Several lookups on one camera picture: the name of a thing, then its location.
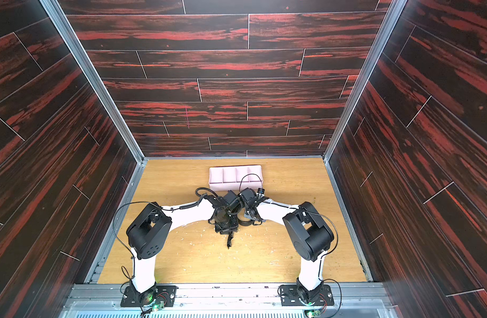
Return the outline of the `black leather belt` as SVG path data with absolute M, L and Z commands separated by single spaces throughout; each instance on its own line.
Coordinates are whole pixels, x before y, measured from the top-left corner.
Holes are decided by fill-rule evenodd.
M 217 212 L 217 211 L 224 211 L 224 212 L 226 212 L 226 211 L 225 211 L 225 209 L 222 209 L 222 208 L 219 208 L 219 209 L 215 210 L 215 212 Z M 244 215 L 244 213 L 242 213 L 242 211 L 243 211 L 243 208 L 242 208 L 242 210 L 241 210 L 241 211 L 240 211 L 238 214 L 236 214 L 236 215 L 237 215 L 237 217 L 238 217 L 238 223 L 239 223 L 239 226 L 241 226 L 241 220 L 243 220 L 243 219 L 240 219 L 240 218 L 239 218 L 239 215 L 240 215 L 240 214 Z M 211 224 L 211 225 L 214 225 L 214 222 L 212 221 L 212 217 L 213 217 L 213 216 L 211 216 L 211 218 L 208 220 L 209 224 Z M 230 233 L 230 234 L 228 234 L 228 235 L 227 235 L 227 248 L 228 248 L 228 249 L 230 249 L 230 248 L 231 248 L 231 246 L 232 246 L 232 242 L 231 242 L 231 240 L 234 238 L 234 233 L 235 233 L 235 232 Z

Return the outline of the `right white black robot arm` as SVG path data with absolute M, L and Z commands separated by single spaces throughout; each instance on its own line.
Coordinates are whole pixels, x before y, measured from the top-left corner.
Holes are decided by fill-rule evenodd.
M 311 298 L 322 288 L 324 258 L 335 250 L 339 235 L 333 222 L 319 214 L 310 202 L 282 204 L 261 198 L 244 203 L 247 218 L 284 225 L 296 252 L 302 258 L 296 284 L 300 293 Z

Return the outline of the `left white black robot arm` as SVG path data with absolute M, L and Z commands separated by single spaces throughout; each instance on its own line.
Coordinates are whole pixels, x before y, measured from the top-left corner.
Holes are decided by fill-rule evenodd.
M 147 204 L 126 230 L 134 256 L 132 286 L 139 293 L 150 290 L 155 281 L 155 260 L 171 230 L 197 221 L 215 220 L 237 213 L 241 204 L 236 196 L 202 196 L 197 201 L 174 206 Z

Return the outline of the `pink divided storage box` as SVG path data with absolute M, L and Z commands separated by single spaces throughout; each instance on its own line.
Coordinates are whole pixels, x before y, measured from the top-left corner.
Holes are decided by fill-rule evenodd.
M 209 169 L 209 187 L 215 192 L 263 188 L 261 165 L 226 166 Z

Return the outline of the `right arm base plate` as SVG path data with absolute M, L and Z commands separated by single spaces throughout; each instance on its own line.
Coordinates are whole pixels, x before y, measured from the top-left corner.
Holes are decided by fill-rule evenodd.
M 277 293 L 282 306 L 334 306 L 331 287 L 325 284 L 311 291 L 296 284 L 283 284 Z

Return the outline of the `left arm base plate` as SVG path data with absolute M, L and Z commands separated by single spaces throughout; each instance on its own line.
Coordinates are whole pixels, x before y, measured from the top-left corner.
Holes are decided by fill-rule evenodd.
M 174 285 L 154 285 L 147 291 L 140 293 L 131 284 L 125 288 L 120 306 L 142 307 L 143 309 L 155 308 L 157 310 L 173 307 L 177 289 L 178 287 Z

